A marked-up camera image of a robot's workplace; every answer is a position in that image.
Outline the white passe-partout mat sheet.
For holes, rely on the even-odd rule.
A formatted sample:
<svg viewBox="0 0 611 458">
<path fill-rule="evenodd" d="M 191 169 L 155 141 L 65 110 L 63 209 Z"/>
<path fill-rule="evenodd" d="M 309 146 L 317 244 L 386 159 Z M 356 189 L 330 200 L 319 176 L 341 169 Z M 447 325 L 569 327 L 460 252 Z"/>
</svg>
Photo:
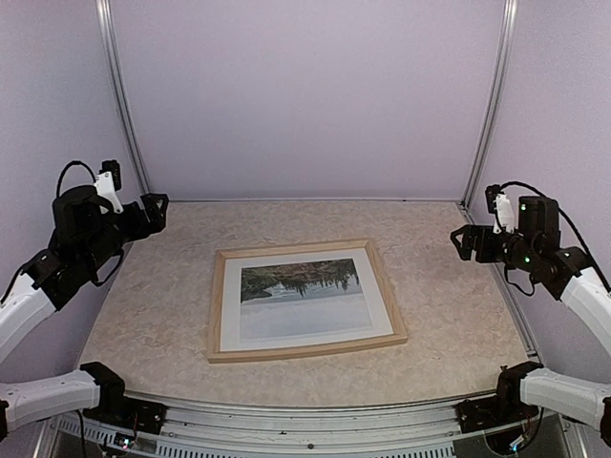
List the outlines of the white passe-partout mat sheet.
<svg viewBox="0 0 611 458">
<path fill-rule="evenodd" d="M 315 335 L 305 338 L 243 342 L 240 335 L 241 271 L 244 267 L 301 263 L 318 260 L 352 259 L 357 269 L 363 293 L 372 318 L 372 328 L 362 331 Z M 219 350 L 236 351 L 285 350 L 325 344 L 352 343 L 395 335 L 390 309 L 383 297 L 369 254 L 364 247 L 353 244 L 343 248 L 326 247 L 314 250 L 307 247 L 282 247 L 250 253 L 235 252 L 224 257 L 221 289 L 221 321 Z"/>
</svg>

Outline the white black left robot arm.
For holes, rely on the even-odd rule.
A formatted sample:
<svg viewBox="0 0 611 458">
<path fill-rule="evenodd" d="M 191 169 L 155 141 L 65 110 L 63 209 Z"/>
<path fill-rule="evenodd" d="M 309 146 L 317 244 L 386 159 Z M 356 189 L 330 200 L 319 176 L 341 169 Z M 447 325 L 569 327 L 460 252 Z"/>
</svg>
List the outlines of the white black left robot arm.
<svg viewBox="0 0 611 458">
<path fill-rule="evenodd" d="M 140 202 L 114 202 L 93 185 L 58 195 L 47 248 L 26 261 L 1 299 L 1 356 L 7 358 L 86 285 L 99 287 L 109 260 L 123 261 L 126 245 L 166 226 L 169 198 L 146 194 Z M 89 418 L 134 427 L 142 415 L 125 383 L 107 365 L 85 363 L 58 376 L 1 385 L 1 434 L 58 414 L 80 410 Z"/>
</svg>

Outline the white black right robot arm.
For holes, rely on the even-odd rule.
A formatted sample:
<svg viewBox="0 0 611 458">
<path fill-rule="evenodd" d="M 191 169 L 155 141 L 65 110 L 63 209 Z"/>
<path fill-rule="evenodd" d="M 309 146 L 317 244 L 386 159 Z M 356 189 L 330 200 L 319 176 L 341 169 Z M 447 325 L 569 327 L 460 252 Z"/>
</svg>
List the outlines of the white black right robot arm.
<svg viewBox="0 0 611 458">
<path fill-rule="evenodd" d="M 585 248 L 570 237 L 558 202 L 539 193 L 513 204 L 499 185 L 486 191 L 489 225 L 467 224 L 451 234 L 462 260 L 516 273 L 528 281 L 517 312 L 524 314 L 536 356 L 501 368 L 492 396 L 460 403 L 456 410 L 465 432 L 530 420 L 556 412 L 610 440 L 610 384 L 594 369 L 610 353 L 610 288 Z"/>
</svg>

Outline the light wooden picture frame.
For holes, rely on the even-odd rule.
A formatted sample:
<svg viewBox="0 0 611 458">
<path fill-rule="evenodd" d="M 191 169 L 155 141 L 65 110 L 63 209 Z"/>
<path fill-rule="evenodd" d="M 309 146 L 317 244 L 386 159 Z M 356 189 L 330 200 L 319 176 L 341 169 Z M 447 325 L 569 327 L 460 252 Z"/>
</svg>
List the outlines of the light wooden picture frame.
<svg viewBox="0 0 611 458">
<path fill-rule="evenodd" d="M 390 309 L 393 328 L 396 332 L 395 335 L 387 338 L 373 338 L 355 341 L 352 343 L 325 344 L 320 346 L 289 348 L 285 350 L 236 351 L 227 353 L 220 352 L 219 335 L 221 327 L 221 289 L 223 283 L 224 257 L 239 251 L 250 253 L 259 250 L 276 250 L 282 247 L 309 247 L 314 250 L 319 250 L 326 247 L 345 248 L 351 244 L 366 248 L 369 254 L 369 260 L 375 270 L 376 279 L 381 286 L 383 297 L 388 308 Z M 407 339 L 408 334 L 406 326 L 404 325 L 399 308 L 396 304 L 390 280 L 386 275 L 383 262 L 381 261 L 381 258 L 378 255 L 371 239 L 345 239 L 325 242 L 265 246 L 259 248 L 223 249 L 218 251 L 216 254 L 208 324 L 207 360 L 211 364 L 254 363 L 326 356 L 403 344 L 407 341 Z"/>
</svg>

